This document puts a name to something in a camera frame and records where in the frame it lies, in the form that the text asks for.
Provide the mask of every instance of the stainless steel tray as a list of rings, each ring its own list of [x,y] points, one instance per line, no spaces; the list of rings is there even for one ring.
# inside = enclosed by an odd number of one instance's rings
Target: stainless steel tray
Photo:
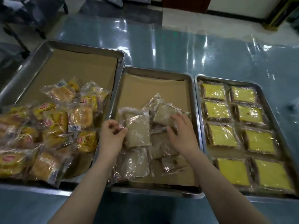
[[[159,78],[159,79],[169,79],[169,80],[185,80],[188,82],[189,88],[189,96],[190,96],[190,104],[191,104],[191,114],[192,114],[192,123],[196,132],[196,136],[198,141],[200,142],[200,148],[202,150],[202,139],[200,134],[200,125],[199,125],[199,115],[198,108],[196,103],[196,92],[195,92],[195,84],[192,76],[188,74],[180,74],[170,71],[163,70],[154,70],[154,69],[141,69],[135,67],[125,67],[123,69],[121,78],[119,80],[119,84],[117,86],[117,90],[113,91],[112,94],[112,102],[110,102],[110,113],[107,113],[106,119],[114,119],[115,114],[117,113],[118,100],[122,90],[122,83],[125,73],[138,75],[143,77],[151,77],[151,78]],[[204,197],[204,193],[200,188],[198,192],[194,192],[194,190],[188,190],[189,187],[181,186],[180,189],[178,187],[168,187],[163,188],[162,185],[159,184],[148,184],[148,183],[138,183],[134,186],[132,184],[115,184],[110,190],[114,192],[121,193],[134,193],[134,194],[147,194],[147,195],[161,195],[161,196],[180,196],[180,197],[190,197],[200,199]]]
[[[117,58],[118,61],[113,85],[113,90],[116,90],[124,67],[125,53],[123,51],[90,47],[62,41],[45,41],[18,68],[15,77],[0,92],[0,107],[3,105],[15,104],[20,100],[22,95],[25,94],[26,90],[34,81],[35,77],[39,74],[44,64],[52,56],[52,52],[55,49]],[[59,189],[52,188],[49,185],[40,182],[24,183],[12,179],[0,179],[0,188],[32,191],[44,194],[70,195],[83,176],[84,175],[79,175],[62,182]]]
[[[194,77],[194,82],[195,82],[195,88],[196,88],[196,97],[197,97],[197,106],[198,106],[198,109],[199,109],[199,119],[200,119],[200,129],[201,129],[201,136],[202,136],[202,144],[203,144],[203,150],[204,150],[204,153],[206,155],[208,155],[208,150],[207,150],[207,143],[206,143],[206,135],[205,135],[205,129],[204,129],[204,123],[205,123],[205,120],[204,120],[204,117],[203,117],[203,114],[202,114],[202,106],[201,106],[201,97],[200,97],[200,92],[199,92],[199,89],[198,89],[198,85],[197,85],[197,82],[199,80],[202,80],[202,81],[208,81],[208,82],[219,82],[219,83],[224,83],[224,84],[227,84],[227,85],[232,85],[232,86],[247,86],[247,87],[252,87],[256,90],[256,93],[257,93],[257,96],[260,100],[260,103],[264,109],[264,112],[266,113],[267,115],[267,118],[269,119],[269,125],[270,125],[270,128],[273,129],[275,132],[276,132],[276,136],[277,136],[277,139],[279,140],[279,143],[281,144],[281,152],[282,152],[282,157],[283,158],[283,161],[286,161],[286,162],[289,162],[290,165],[292,166],[292,178],[293,178],[293,181],[294,181],[294,184],[295,184],[295,187],[296,187],[296,190],[297,192],[298,189],[299,189],[299,182],[298,182],[298,176],[299,176],[299,172],[298,172],[298,164],[297,162],[295,162],[293,159],[292,159],[292,151],[289,149],[288,145],[287,145],[287,142],[285,140],[285,137],[284,135],[282,134],[281,130],[280,130],[280,127],[278,125],[278,122],[271,110],[271,107],[261,89],[261,87],[256,84],[256,83],[252,83],[252,82],[241,82],[241,81],[234,81],[234,80],[228,80],[228,79],[220,79],[220,78],[213,78],[213,77],[207,77],[207,76],[204,76],[204,75],[196,75]],[[288,198],[281,198],[281,197],[277,197],[275,195],[272,196],[260,196],[260,195],[249,195],[248,196],[248,199],[250,201],[263,201],[264,199],[267,199],[267,200],[270,200],[270,201],[273,201],[273,200],[293,200],[293,199],[288,199]]]

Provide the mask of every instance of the floor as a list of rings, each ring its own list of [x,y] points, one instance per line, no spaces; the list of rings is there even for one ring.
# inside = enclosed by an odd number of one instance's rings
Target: floor
[[[84,2],[85,0],[66,0],[69,13],[77,13]],[[155,6],[144,6],[144,8],[162,11],[162,26],[165,29],[198,34],[216,34],[220,37],[242,40],[247,40],[254,36],[270,44],[299,45],[299,35],[288,23],[284,23],[278,32],[270,32],[264,30],[259,23]],[[56,32],[63,26],[66,17],[61,8],[58,16],[45,29],[48,39],[55,37]],[[35,49],[43,41],[35,30],[29,26],[12,25],[12,27],[25,45],[28,46],[29,50]],[[5,34],[3,30],[0,30],[0,42],[17,44],[15,39]]]

